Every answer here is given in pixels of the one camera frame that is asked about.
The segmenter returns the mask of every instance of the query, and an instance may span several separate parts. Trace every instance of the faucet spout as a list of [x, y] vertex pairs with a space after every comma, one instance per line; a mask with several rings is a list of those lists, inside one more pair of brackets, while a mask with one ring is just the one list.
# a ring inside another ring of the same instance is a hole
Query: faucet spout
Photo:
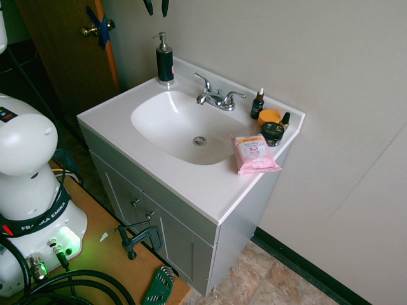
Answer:
[[198, 105], [203, 105], [205, 102], [208, 102], [211, 105], [220, 105], [222, 101], [223, 99], [219, 92], [205, 92], [199, 94], [197, 97]]

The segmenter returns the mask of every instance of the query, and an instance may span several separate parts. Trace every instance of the small black bottle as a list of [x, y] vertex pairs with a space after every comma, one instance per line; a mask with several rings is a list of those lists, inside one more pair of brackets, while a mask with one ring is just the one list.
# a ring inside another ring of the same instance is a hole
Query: small black bottle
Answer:
[[158, 68], [158, 81], [161, 85], [172, 85], [174, 83], [174, 64], [172, 60], [172, 48], [165, 43], [166, 33], [161, 32], [160, 46], [155, 50], [157, 56], [157, 68]]
[[259, 113], [263, 110], [263, 105], [265, 104], [265, 101], [263, 100], [264, 96], [265, 94], [262, 88], [259, 92], [257, 92], [257, 97], [253, 100], [252, 110], [250, 112], [250, 117], [252, 119], [259, 118]]
[[280, 125], [283, 126], [284, 131], [286, 131], [288, 126], [290, 125], [289, 121], [290, 121], [290, 112], [286, 112], [282, 117], [282, 120], [280, 121]]

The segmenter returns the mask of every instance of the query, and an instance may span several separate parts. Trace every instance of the green tool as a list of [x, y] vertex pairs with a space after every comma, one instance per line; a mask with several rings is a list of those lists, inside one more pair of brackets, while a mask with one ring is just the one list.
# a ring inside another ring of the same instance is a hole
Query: green tool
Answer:
[[157, 270], [142, 305], [164, 305], [171, 294], [176, 275], [171, 267], [162, 266]]

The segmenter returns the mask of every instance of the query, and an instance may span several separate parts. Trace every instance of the black baseboard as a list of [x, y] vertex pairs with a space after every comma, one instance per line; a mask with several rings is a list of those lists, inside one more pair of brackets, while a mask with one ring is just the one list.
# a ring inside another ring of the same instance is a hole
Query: black baseboard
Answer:
[[259, 227], [252, 241], [341, 305], [371, 305]]

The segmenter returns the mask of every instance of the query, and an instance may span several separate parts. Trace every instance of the blue tape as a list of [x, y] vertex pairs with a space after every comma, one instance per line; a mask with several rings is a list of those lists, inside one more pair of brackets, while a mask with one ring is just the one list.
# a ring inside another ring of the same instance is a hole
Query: blue tape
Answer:
[[103, 16], [103, 20], [99, 21], [95, 13], [90, 9], [89, 6], [86, 6], [86, 14], [89, 16], [90, 21], [99, 31], [99, 41], [98, 45], [104, 50], [107, 44], [107, 41], [110, 40], [109, 29], [107, 27], [106, 16]]

